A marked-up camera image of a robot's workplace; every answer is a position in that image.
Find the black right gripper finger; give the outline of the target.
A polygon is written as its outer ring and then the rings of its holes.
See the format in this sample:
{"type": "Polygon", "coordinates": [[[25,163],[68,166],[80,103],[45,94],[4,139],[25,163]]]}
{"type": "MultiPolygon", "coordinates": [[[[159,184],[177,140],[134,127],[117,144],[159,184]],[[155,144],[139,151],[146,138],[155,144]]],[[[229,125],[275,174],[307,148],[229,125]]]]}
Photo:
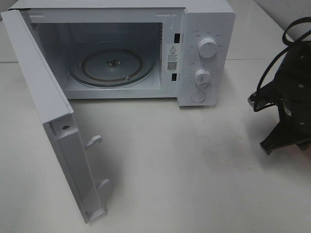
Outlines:
{"type": "Polygon", "coordinates": [[[273,150],[288,146],[291,142],[291,139],[285,134],[283,127],[275,126],[270,134],[260,142],[260,146],[269,155],[273,150]]]}
{"type": "Polygon", "coordinates": [[[297,146],[299,147],[301,151],[305,151],[309,145],[310,145],[310,142],[303,142],[303,143],[297,144],[297,146]]]}

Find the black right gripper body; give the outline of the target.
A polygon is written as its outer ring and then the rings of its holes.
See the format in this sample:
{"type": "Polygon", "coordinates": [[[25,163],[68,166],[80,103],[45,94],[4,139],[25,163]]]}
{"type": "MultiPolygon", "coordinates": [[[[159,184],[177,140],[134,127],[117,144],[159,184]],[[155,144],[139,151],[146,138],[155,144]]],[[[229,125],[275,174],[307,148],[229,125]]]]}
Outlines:
{"type": "Polygon", "coordinates": [[[283,101],[278,106],[279,123],[291,139],[291,145],[311,142],[311,104],[283,101]]]}

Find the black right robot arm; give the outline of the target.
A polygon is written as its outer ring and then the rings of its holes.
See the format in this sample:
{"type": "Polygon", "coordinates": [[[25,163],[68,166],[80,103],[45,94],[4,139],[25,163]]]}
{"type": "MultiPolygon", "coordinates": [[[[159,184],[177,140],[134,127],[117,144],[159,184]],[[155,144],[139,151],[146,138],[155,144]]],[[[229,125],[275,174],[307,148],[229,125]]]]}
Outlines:
{"type": "Polygon", "coordinates": [[[303,41],[290,49],[274,79],[259,92],[260,108],[277,106],[279,123],[260,146],[270,154],[297,145],[306,150],[311,143],[311,43],[303,41]]]}

